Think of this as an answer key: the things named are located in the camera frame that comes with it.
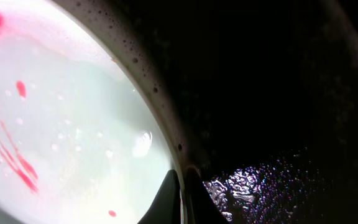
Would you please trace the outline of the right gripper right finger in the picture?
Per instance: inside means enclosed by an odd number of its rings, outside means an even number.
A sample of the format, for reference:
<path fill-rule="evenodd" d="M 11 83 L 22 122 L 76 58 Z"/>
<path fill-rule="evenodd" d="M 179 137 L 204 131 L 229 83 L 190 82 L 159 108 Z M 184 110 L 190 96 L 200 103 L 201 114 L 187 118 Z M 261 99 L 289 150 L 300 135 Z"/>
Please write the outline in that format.
<path fill-rule="evenodd" d="M 228 224 L 209 196 L 199 174 L 192 167 L 186 172 L 185 187 L 190 196 L 193 219 L 196 224 Z"/>

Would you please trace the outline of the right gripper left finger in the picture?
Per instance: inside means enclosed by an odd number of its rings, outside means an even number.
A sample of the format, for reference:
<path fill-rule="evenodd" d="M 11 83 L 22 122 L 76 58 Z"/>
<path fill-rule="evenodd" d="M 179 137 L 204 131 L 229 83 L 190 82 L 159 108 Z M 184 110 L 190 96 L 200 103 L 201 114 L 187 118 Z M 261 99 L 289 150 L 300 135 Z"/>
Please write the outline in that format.
<path fill-rule="evenodd" d="M 175 170 L 169 170 L 146 214 L 138 224 L 180 224 L 180 183 Z"/>

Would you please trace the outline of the mint green plate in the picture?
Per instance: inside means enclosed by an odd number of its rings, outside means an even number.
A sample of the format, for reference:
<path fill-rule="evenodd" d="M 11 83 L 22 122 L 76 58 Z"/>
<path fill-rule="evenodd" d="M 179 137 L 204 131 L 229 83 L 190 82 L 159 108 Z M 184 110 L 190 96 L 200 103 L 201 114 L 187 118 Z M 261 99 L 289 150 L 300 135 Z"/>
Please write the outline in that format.
<path fill-rule="evenodd" d="M 186 142 L 156 64 L 107 1 L 0 1 L 0 223 L 138 223 Z"/>

